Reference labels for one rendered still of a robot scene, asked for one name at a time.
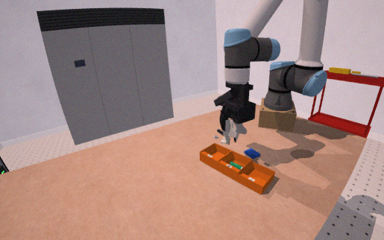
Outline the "orange three-compartment bin rack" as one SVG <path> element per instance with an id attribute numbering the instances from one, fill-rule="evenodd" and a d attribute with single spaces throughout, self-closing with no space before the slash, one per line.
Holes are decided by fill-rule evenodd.
<path id="1" fill-rule="evenodd" d="M 200 151 L 200 161 L 260 195 L 269 186 L 274 176 L 273 170 L 216 143 Z M 230 161 L 243 168 L 239 170 L 231 166 Z"/>

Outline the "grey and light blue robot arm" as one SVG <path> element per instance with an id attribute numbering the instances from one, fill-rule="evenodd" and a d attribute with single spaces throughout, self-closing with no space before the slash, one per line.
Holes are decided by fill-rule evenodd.
<path id="1" fill-rule="evenodd" d="M 260 0 L 241 28 L 225 32 L 224 80 L 227 83 L 246 84 L 250 80 L 250 62 L 268 62 L 279 57 L 279 42 L 258 36 L 282 1 Z M 270 65 L 268 92 L 264 99 L 268 109 L 290 110 L 293 105 L 291 91 L 314 97 L 324 88 L 327 73 L 323 70 L 321 52 L 328 1 L 303 0 L 299 58 Z"/>

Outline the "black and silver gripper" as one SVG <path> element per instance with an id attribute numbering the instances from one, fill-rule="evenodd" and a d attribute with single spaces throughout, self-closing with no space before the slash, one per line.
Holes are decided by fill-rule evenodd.
<path id="1" fill-rule="evenodd" d="M 249 101 L 249 90 L 254 87 L 249 82 L 244 85 L 225 82 L 225 86 L 230 88 L 232 98 L 222 104 L 219 121 L 226 142 L 229 145 L 230 137 L 233 137 L 234 142 L 236 142 L 239 134 L 247 133 L 243 123 L 255 119 L 256 104 Z"/>

